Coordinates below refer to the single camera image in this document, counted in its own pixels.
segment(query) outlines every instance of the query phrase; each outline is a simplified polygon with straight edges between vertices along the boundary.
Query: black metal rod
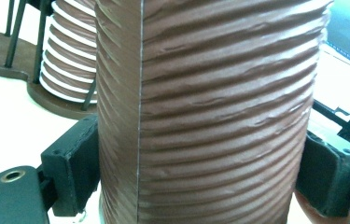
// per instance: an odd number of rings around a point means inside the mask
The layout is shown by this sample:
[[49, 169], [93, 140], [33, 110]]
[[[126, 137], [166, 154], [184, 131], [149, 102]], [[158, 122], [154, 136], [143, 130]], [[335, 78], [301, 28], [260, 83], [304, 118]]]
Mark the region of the black metal rod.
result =
[[46, 19], [48, 16], [48, 3], [49, 0], [42, 0], [40, 3], [40, 23], [38, 25], [38, 39], [37, 46], [35, 47], [35, 68], [33, 71], [34, 84], [38, 84], [40, 79], [40, 67], [43, 53], [44, 33], [46, 30]]
[[12, 15], [14, 14], [14, 2], [15, 0], [9, 0], [8, 14], [7, 14], [7, 28], [4, 33], [5, 36], [11, 36]]
[[350, 130], [350, 123], [348, 123], [344, 119], [341, 119], [340, 117], [336, 116], [331, 109], [329, 109], [328, 107], [326, 107], [322, 103], [318, 102], [317, 100], [314, 101], [313, 109], [315, 109], [320, 114], [324, 115], [326, 118], [341, 125], [343, 128]]
[[93, 79], [93, 82], [91, 84], [90, 90], [88, 91], [87, 97], [85, 97], [84, 104], [82, 104], [81, 110], [83, 111], [88, 110], [88, 107], [90, 106], [90, 103], [91, 103], [91, 98], [95, 93], [95, 89], [96, 89], [96, 78]]
[[9, 46], [7, 50], [7, 57], [5, 67], [12, 67], [12, 62], [14, 61], [15, 49], [18, 43], [18, 36], [20, 34], [23, 12], [25, 11], [27, 0], [20, 0], [20, 4], [18, 6], [17, 18], [15, 19], [14, 31], [9, 41]]

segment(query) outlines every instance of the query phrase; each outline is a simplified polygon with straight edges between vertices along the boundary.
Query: bolt hole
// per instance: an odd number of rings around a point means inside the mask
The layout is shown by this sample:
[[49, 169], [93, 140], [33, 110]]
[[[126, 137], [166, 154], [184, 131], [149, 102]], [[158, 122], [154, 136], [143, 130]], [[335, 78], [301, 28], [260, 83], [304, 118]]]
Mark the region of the bolt hole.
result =
[[5, 175], [3, 175], [0, 180], [3, 183], [10, 183], [10, 182], [14, 182], [16, 180], [21, 179], [24, 175], [26, 174], [26, 172], [24, 172], [23, 170], [19, 170], [19, 171], [11, 171]]
[[350, 149], [348, 149], [348, 148], [345, 148], [343, 151], [350, 154]]

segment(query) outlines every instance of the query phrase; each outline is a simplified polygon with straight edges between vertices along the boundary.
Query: white floor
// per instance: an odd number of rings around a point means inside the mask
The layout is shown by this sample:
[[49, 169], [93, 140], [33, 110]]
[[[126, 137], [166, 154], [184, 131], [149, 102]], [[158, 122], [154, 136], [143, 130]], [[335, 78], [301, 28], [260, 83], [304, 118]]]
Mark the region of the white floor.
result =
[[[0, 0], [0, 32], [2, 33], [6, 28], [7, 3], [8, 1]], [[24, 15], [26, 19], [23, 20], [20, 33], [20, 38], [34, 44], [38, 29], [38, 13], [30, 6], [26, 8]], [[323, 60], [327, 62], [332, 59], [323, 57]], [[323, 66], [320, 70], [330, 70], [330, 67]], [[326, 73], [329, 75], [320, 76], [317, 79], [316, 97], [320, 97], [323, 103], [333, 108], [342, 103], [338, 99], [345, 98], [350, 101], [348, 91], [339, 90], [341, 95], [338, 95], [339, 93], [336, 93], [338, 88], [332, 88], [335, 83], [339, 82], [338, 74], [328, 71]], [[20, 165], [37, 167], [41, 163], [40, 153], [75, 123], [76, 120], [52, 114], [35, 103], [29, 97], [24, 81], [0, 77], [0, 172]], [[328, 121], [328, 125], [339, 129], [332, 122]], [[95, 193], [87, 206], [87, 216], [81, 223], [99, 223], [97, 201], [98, 195]], [[294, 201], [291, 205], [288, 223], [310, 223]], [[49, 213], [49, 216], [50, 223], [53, 224], [78, 223], [78, 217], [56, 218], [52, 213]]]

